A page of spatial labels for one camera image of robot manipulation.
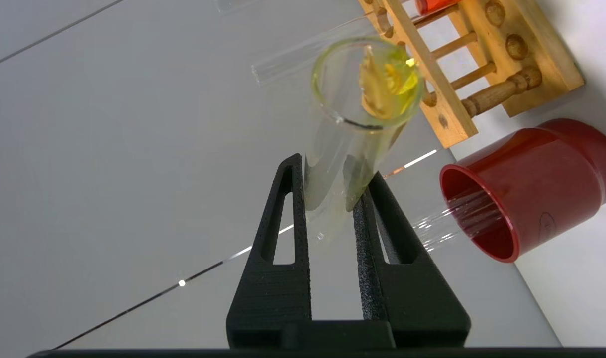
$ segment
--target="wooden dowel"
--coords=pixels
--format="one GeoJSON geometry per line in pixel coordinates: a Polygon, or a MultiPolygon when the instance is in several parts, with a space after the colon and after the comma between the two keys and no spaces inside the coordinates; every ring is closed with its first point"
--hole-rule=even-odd
{"type": "Polygon", "coordinates": [[[496,107],[513,95],[524,93],[542,84],[542,73],[537,68],[527,67],[508,77],[501,84],[483,89],[462,100],[469,116],[473,117],[496,107]]]}
{"type": "Polygon", "coordinates": [[[481,79],[482,77],[488,75],[491,72],[496,72],[496,64],[487,63],[484,66],[477,68],[475,71],[469,72],[466,75],[460,77],[459,79],[451,82],[451,86],[454,90],[459,90],[460,88],[463,88],[464,86],[481,79]]]}
{"type": "Polygon", "coordinates": [[[451,54],[451,52],[454,52],[455,50],[458,50],[459,48],[463,48],[463,47],[469,45],[469,43],[472,43],[477,40],[478,40],[478,35],[475,33],[475,31],[472,31],[472,32],[469,32],[468,34],[466,34],[465,36],[462,36],[461,38],[456,39],[455,41],[449,42],[448,44],[444,45],[443,47],[433,50],[433,52],[431,54],[433,55],[433,58],[440,59],[448,54],[451,54]]]}
{"type": "Polygon", "coordinates": [[[425,27],[434,21],[444,18],[448,14],[455,13],[456,11],[458,11],[458,4],[445,7],[442,10],[436,11],[433,14],[430,14],[428,16],[425,16],[424,18],[414,21],[414,26],[416,26],[417,29],[420,29],[421,27],[425,27]]]}

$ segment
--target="red plastic container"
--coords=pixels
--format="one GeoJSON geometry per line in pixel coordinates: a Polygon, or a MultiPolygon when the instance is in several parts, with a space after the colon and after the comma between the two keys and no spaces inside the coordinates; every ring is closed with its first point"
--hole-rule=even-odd
{"type": "Polygon", "coordinates": [[[426,16],[461,1],[462,0],[416,0],[416,9],[422,16],[426,16]]]}
{"type": "Polygon", "coordinates": [[[472,240],[492,258],[512,263],[606,202],[606,136],[571,119],[521,129],[444,166],[440,187],[448,200],[469,190],[491,197],[500,224],[472,240]]]}

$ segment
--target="yellow liquid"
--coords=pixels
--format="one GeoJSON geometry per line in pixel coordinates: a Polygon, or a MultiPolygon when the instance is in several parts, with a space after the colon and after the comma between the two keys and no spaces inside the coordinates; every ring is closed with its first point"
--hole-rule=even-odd
{"type": "Polygon", "coordinates": [[[401,47],[364,51],[359,73],[363,109],[381,122],[402,116],[420,93],[416,61],[401,47]]]}

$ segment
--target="cup rim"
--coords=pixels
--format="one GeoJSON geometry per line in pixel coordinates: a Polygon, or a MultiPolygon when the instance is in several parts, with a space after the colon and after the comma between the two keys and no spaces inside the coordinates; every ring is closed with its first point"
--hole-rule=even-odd
{"type": "MultiPolygon", "coordinates": [[[[316,63],[314,63],[314,67],[312,69],[312,94],[313,94],[314,100],[316,101],[316,104],[317,104],[317,106],[319,106],[321,111],[323,111],[323,113],[325,113],[327,116],[332,118],[337,124],[346,124],[351,127],[356,127],[357,129],[364,129],[366,131],[384,131],[387,129],[397,128],[397,127],[405,124],[408,120],[410,120],[410,118],[412,118],[412,116],[414,115],[416,110],[419,108],[419,104],[421,102],[422,93],[423,93],[422,78],[418,80],[417,86],[419,86],[419,88],[417,90],[419,91],[419,93],[416,96],[414,103],[405,112],[403,112],[403,114],[393,118],[392,120],[385,121],[385,122],[381,122],[381,121],[377,120],[377,122],[380,124],[376,124],[376,125],[361,124],[361,123],[355,122],[353,120],[350,120],[349,118],[342,116],[341,113],[339,113],[338,111],[335,111],[334,109],[332,109],[330,106],[328,106],[326,104],[325,98],[321,92],[318,78],[321,77],[321,75],[323,75],[323,64],[325,64],[325,61],[330,57],[330,55],[335,53],[337,50],[342,50],[343,48],[348,48],[348,47],[354,47],[355,45],[364,45],[365,43],[376,43],[378,45],[383,45],[383,46],[389,47],[390,49],[396,47],[393,43],[390,43],[388,41],[384,41],[380,38],[367,37],[367,36],[343,39],[341,41],[337,41],[337,42],[333,43],[332,45],[330,45],[330,47],[326,48],[323,51],[323,53],[317,58],[316,63]]],[[[420,77],[422,77],[419,70],[416,70],[416,71],[417,71],[417,74],[420,77]]]]}
{"type": "Polygon", "coordinates": [[[513,222],[510,219],[510,216],[508,215],[503,202],[500,200],[500,198],[498,198],[494,194],[494,192],[490,188],[487,187],[487,185],[485,184],[484,180],[481,177],[479,177],[476,173],[469,170],[469,168],[458,165],[456,163],[450,163],[448,165],[445,165],[440,170],[440,190],[442,191],[442,196],[444,197],[445,200],[447,199],[447,197],[445,197],[445,194],[444,194],[443,179],[444,179],[445,172],[448,172],[448,171],[460,172],[460,173],[464,174],[466,177],[468,177],[469,179],[473,180],[489,196],[489,198],[494,202],[494,204],[496,204],[496,206],[498,207],[498,210],[500,210],[500,213],[503,216],[504,222],[506,223],[506,227],[507,227],[508,233],[510,235],[510,240],[512,241],[512,244],[513,244],[513,251],[512,251],[512,254],[510,256],[508,256],[508,258],[504,258],[504,257],[497,256],[490,250],[487,250],[485,247],[480,245],[480,243],[476,242],[476,240],[471,240],[471,241],[474,243],[474,245],[476,245],[478,247],[478,249],[480,249],[482,252],[484,252],[491,258],[493,258],[497,261],[500,261],[501,263],[514,263],[516,261],[516,259],[519,258],[519,255],[521,254],[521,245],[519,242],[519,234],[517,233],[517,230],[515,229],[515,226],[513,225],[513,222]]]}

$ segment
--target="test tube rack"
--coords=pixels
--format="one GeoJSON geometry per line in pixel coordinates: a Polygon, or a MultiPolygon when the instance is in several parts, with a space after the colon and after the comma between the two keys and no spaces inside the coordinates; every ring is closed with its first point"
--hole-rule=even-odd
{"type": "Polygon", "coordinates": [[[472,118],[503,105],[516,116],[582,86],[571,54],[535,0],[462,0],[412,22],[400,0],[358,0],[381,38],[407,46],[433,86],[421,109],[444,148],[478,133],[472,118]],[[430,50],[418,29],[449,16],[460,38],[430,50]],[[478,68],[450,82],[437,60],[467,47],[478,68]],[[456,90],[485,77],[466,99],[456,90]]]}

